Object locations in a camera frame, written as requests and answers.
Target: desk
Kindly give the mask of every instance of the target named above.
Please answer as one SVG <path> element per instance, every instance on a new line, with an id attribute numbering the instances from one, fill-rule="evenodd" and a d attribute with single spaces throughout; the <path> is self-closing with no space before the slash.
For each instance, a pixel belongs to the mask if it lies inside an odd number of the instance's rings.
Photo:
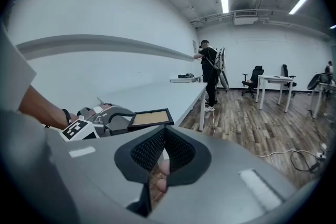
<path id="1" fill-rule="evenodd" d="M 258 88 L 257 88 L 256 103 L 258 102 L 258 98 L 259 98 L 260 85 L 263 84 L 262 85 L 262 88 L 263 88 L 262 92 L 263 93 L 261 94 L 261 102 L 260 102 L 259 110 L 262 110 L 263 103 L 264 103 L 266 81 L 268 83 L 281 84 L 281 86 L 280 86 L 280 96 L 279 96 L 278 104 L 280 104 L 280 101 L 281 101 L 281 95 L 282 95 L 282 90 L 284 88 L 284 84 L 290 82 L 290 87 L 289 87 L 289 92 L 288 92 L 288 98 L 287 98 L 287 104 L 286 104 L 286 108 L 285 108 L 285 112 L 287 112 L 288 106 L 289 106 L 289 102 L 290 102 L 290 97 L 292 95 L 293 79 L 292 78 L 283 77 L 283 76 L 277 76 L 277 77 L 275 77 L 275 76 L 258 75 Z"/>
<path id="2" fill-rule="evenodd" d="M 184 83 L 193 83 L 193 82 L 200 82 L 201 81 L 201 77 L 192 77 L 192 78 L 185 78 L 185 79 L 171 79 L 170 82 L 175 82 L 175 83 L 179 83 L 179 82 L 184 82 Z"/>
<path id="3" fill-rule="evenodd" d="M 133 112 L 168 108 L 174 125 L 179 126 L 201 97 L 199 130 L 203 130 L 206 83 L 153 83 L 99 96 L 103 103 L 113 103 Z"/>
<path id="4" fill-rule="evenodd" d="M 314 97 L 314 93 L 315 93 L 315 89 L 318 87 L 319 89 L 319 97 L 317 99 L 317 104 L 316 104 L 316 107 L 315 107 L 315 110 L 313 112 L 313 97 Z M 319 109 L 320 109 L 320 105 L 321 105 L 321 99 L 322 99 L 322 92 L 323 90 L 325 89 L 333 89 L 333 90 L 336 90 L 336 86 L 333 86 L 333 85 L 330 85 L 330 84 L 326 84 L 326 83 L 319 83 L 317 84 L 317 86 L 313 89 L 313 92 L 311 93 L 311 102 L 310 102 L 310 111 L 313 113 L 313 119 L 316 118 L 317 116 L 317 113 L 319 112 Z"/>

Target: black pants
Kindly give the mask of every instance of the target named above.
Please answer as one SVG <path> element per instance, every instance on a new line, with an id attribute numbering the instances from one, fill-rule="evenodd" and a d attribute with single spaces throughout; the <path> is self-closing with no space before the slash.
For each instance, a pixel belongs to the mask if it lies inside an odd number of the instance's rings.
<path id="1" fill-rule="evenodd" d="M 206 86 L 206 92 L 209 95 L 209 106 L 214 106 L 216 101 L 215 87 L 218 83 L 218 71 L 214 68 L 208 69 L 202 66 L 203 69 L 203 82 L 208 83 Z"/>

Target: white sneaker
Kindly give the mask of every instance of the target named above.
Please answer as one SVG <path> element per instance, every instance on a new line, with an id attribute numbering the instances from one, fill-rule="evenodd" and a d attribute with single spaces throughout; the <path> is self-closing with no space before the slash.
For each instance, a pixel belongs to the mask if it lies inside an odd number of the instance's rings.
<path id="1" fill-rule="evenodd" d="M 205 112 L 215 111 L 213 106 L 208 106 L 205 108 Z"/>

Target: black bracelet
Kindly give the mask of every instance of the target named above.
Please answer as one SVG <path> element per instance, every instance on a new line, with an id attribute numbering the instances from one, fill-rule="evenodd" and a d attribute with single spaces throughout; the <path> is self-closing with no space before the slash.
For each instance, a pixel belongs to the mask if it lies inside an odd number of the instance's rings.
<path id="1" fill-rule="evenodd" d="M 66 109 L 62 109 L 62 110 L 65 113 L 65 117 L 67 118 L 68 125 L 71 125 L 72 124 L 72 120 L 71 120 L 71 116 L 70 116 L 69 111 L 67 111 Z"/>

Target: white desk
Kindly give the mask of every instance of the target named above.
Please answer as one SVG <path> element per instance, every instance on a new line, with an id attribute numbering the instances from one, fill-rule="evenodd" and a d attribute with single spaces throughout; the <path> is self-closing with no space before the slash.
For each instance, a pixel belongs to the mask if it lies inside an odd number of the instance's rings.
<path id="1" fill-rule="evenodd" d="M 319 89 L 319 97 L 317 99 L 317 104 L 315 107 L 315 110 L 313 112 L 313 97 L 314 97 L 314 93 L 315 93 L 315 89 L 318 88 Z M 324 89 L 329 89 L 329 90 L 336 90 L 336 86 L 330 85 L 330 84 L 326 84 L 326 83 L 319 83 L 314 89 L 313 92 L 311 93 L 311 102 L 310 102 L 310 111 L 313 113 L 313 119 L 316 118 L 317 113 L 319 112 L 320 109 L 320 105 L 321 105 L 321 99 L 322 99 L 322 92 Z"/>
<path id="2" fill-rule="evenodd" d="M 281 101 L 281 95 L 282 95 L 282 90 L 284 88 L 284 84 L 287 84 L 288 82 L 290 82 L 290 87 L 289 87 L 289 92 L 288 92 L 288 98 L 287 98 L 287 104 L 286 104 L 286 108 L 285 108 L 285 112 L 287 112 L 288 106 L 289 106 L 289 102 L 290 102 L 290 97 L 292 95 L 293 79 L 292 78 L 283 77 L 283 76 L 264 76 L 264 75 L 259 75 L 258 76 L 258 88 L 257 88 L 256 103 L 258 102 L 259 90 L 260 90 L 260 85 L 261 84 L 262 84 L 262 88 L 263 88 L 262 89 L 263 93 L 261 94 L 261 102 L 260 102 L 259 110 L 262 110 L 263 103 L 264 103 L 266 81 L 268 83 L 281 84 L 281 86 L 280 86 L 280 96 L 279 96 L 278 104 L 280 104 L 280 101 Z"/>
<path id="3" fill-rule="evenodd" d="M 201 81 L 201 77 L 192 77 L 192 78 L 185 78 L 185 79 L 171 79 L 170 82 L 174 82 L 174 83 L 179 83 L 179 82 L 184 82 L 184 83 L 193 83 L 193 82 L 200 82 Z"/>
<path id="4" fill-rule="evenodd" d="M 99 96 L 103 103 L 113 103 L 133 112 L 168 108 L 174 125 L 179 126 L 201 97 L 199 130 L 203 130 L 206 83 L 153 83 Z"/>

